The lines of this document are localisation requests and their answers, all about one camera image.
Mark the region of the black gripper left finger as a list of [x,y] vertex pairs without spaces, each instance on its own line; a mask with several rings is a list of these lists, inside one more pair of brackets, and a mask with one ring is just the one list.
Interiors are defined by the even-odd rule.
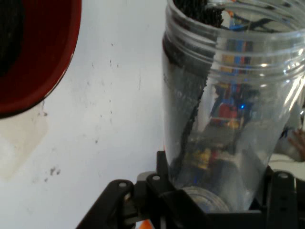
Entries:
[[164,151],[156,153],[156,171],[133,184],[110,182],[80,221],[79,229],[133,229],[149,219],[156,229],[206,229],[208,218],[168,179]]

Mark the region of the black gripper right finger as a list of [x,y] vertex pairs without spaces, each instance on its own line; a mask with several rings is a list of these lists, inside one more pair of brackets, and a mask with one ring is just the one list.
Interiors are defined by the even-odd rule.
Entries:
[[303,229],[305,181],[290,172],[268,167],[252,209],[266,217],[266,229]]

